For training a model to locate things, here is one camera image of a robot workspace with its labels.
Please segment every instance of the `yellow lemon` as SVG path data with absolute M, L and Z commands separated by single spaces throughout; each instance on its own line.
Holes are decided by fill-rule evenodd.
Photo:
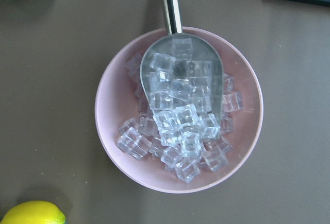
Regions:
M 10 209 L 0 224 L 65 224 L 64 214 L 47 201 L 23 202 Z

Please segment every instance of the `bowl rim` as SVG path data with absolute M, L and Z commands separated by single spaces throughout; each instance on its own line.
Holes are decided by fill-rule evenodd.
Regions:
M 159 188 L 159 187 L 155 187 L 153 185 L 147 184 L 145 182 L 141 182 L 140 180 L 135 179 L 134 177 L 132 177 L 131 175 L 129 175 L 124 169 L 122 169 L 122 167 L 112 158 L 112 156 L 110 155 L 110 153 L 108 152 L 105 143 L 103 142 L 103 138 L 101 136 L 101 131 L 99 128 L 99 124 L 98 124 L 98 118 L 97 118 L 97 114 L 98 114 L 98 97 L 100 95 L 100 91 L 101 91 L 101 86 L 103 85 L 103 82 L 105 81 L 106 78 L 106 73 L 107 71 L 111 68 L 112 64 L 114 63 L 114 59 L 118 56 L 118 54 L 120 54 L 122 51 L 125 51 L 126 49 L 128 49 L 129 47 L 131 47 L 133 44 L 135 44 L 137 41 L 143 40 L 146 37 L 152 36 L 154 34 L 157 33 L 162 33 L 165 32 L 166 30 L 164 28 L 159 28 L 159 29 L 155 29 L 153 31 L 147 32 L 137 38 L 135 38 L 134 40 L 132 40 L 131 42 L 129 42 L 128 44 L 126 44 L 123 48 L 121 48 L 116 55 L 111 59 L 110 63 L 107 65 L 106 69 L 104 70 L 102 77 L 100 79 L 100 82 L 98 84 L 97 87 L 97 91 L 96 91 L 96 97 L 95 97 L 95 108 L 94 108 L 94 112 L 95 112 L 95 124 L 96 124 L 96 129 L 97 129 L 97 133 L 98 133 L 98 137 L 101 140 L 102 146 L 103 148 L 106 150 L 107 155 L 110 157 L 110 159 L 112 160 L 112 162 L 116 165 L 116 167 L 118 167 L 118 169 L 120 169 L 120 171 L 122 171 L 125 175 L 127 175 L 130 179 L 134 180 L 135 182 L 139 183 L 140 185 L 143 185 L 147 188 L 159 191 L 159 192 L 164 192 L 164 193 L 174 193 L 174 194 L 185 194 L 185 193 L 194 193 L 194 192 L 199 192 L 208 188 L 211 188 L 217 184 L 220 184 L 221 182 L 225 181 L 226 179 L 228 179 L 230 176 L 232 176 L 248 159 L 248 157 L 251 155 L 252 151 L 254 150 L 257 141 L 259 139 L 260 133 L 261 133 L 261 128 L 262 128 L 262 122 L 263 122 L 263 97 L 262 97 L 262 91 L 261 91 L 261 87 L 260 87 L 260 83 L 258 81 L 258 78 L 253 70 L 253 68 L 251 67 L 250 63 L 247 61 L 247 59 L 245 58 L 245 56 L 236 48 L 234 47 L 232 44 L 230 44 L 227 40 L 225 40 L 224 38 L 220 37 L 219 35 L 216 35 L 212 32 L 200 29 L 200 28 L 194 28 L 194 27 L 183 27 L 184 32 L 198 32 L 198 33 L 203 33 L 209 36 L 212 36 L 214 38 L 216 38 L 217 40 L 222 41 L 223 43 L 225 43 L 227 46 L 231 47 L 235 53 L 237 53 L 242 60 L 244 61 L 244 63 L 248 66 L 254 82 L 256 83 L 256 87 L 257 87 L 257 92 L 258 92 L 258 97 L 259 97 L 259 103 L 260 103 L 260 107 L 259 107 L 259 120 L 258 120 L 258 127 L 255 133 L 255 137 L 253 142 L 251 143 L 251 146 L 249 147 L 248 151 L 246 152 L 245 156 L 241 159 L 241 161 L 224 177 L 222 177 L 221 179 L 211 183 L 211 184 L 207 184 L 201 187 L 197 187 L 197 188 L 191 188 L 191 189 L 184 189 L 184 190 L 171 190 L 171 189 L 163 189 L 163 188 Z

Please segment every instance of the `scoop handle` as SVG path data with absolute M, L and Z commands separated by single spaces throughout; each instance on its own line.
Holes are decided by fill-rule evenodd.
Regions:
M 169 35 L 182 33 L 178 0 L 162 0 L 166 30 Z

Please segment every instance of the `ice scoop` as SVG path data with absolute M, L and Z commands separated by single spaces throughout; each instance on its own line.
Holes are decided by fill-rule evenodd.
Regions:
M 205 40 L 184 33 L 181 25 L 178 0 L 162 0 L 168 35 L 153 43 L 145 52 L 140 67 L 141 83 L 150 103 L 150 73 L 155 71 L 154 60 L 159 56 L 163 69 L 176 78 L 199 77 L 208 74 L 217 88 L 217 98 L 212 98 L 212 113 L 221 116 L 223 94 L 223 66 L 218 52 Z

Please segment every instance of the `pile of ice cubes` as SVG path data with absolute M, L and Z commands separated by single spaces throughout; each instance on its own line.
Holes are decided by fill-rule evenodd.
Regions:
M 150 63 L 149 102 L 140 81 L 142 56 L 126 62 L 136 82 L 138 117 L 119 129 L 118 148 L 141 160 L 149 153 L 159 157 L 164 169 L 191 182 L 207 169 L 212 172 L 228 164 L 226 154 L 233 147 L 225 134 L 233 131 L 231 112 L 243 108 L 241 94 L 234 91 L 234 77 L 213 74 L 212 61 L 192 61 L 191 39 L 173 39 L 171 55 L 154 53 Z M 223 95 L 219 84 L 224 82 Z M 223 114 L 212 113 L 212 103 L 222 98 Z

